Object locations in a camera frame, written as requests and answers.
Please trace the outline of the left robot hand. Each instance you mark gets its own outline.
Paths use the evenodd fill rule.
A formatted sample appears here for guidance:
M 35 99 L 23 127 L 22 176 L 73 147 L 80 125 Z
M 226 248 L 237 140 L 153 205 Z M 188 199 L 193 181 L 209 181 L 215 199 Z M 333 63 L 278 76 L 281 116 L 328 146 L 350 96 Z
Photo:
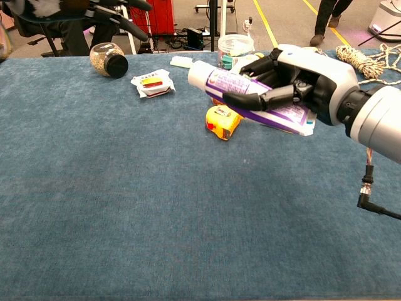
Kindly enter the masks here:
M 140 41 L 147 41 L 148 35 L 126 17 L 113 10 L 115 6 L 131 6 L 142 11 L 151 11 L 147 1 L 6 1 L 12 13 L 32 23 L 52 23 L 92 19 L 96 23 L 117 24 Z

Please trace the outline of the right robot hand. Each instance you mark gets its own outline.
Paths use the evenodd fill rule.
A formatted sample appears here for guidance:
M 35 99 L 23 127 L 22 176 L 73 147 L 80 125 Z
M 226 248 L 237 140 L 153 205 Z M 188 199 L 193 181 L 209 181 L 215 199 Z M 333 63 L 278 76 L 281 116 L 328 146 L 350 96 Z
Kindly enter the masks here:
M 262 94 L 222 94 L 225 104 L 242 110 L 267 112 L 305 105 L 323 123 L 349 127 L 363 98 L 351 65 L 294 45 L 279 45 L 240 73 L 271 87 Z

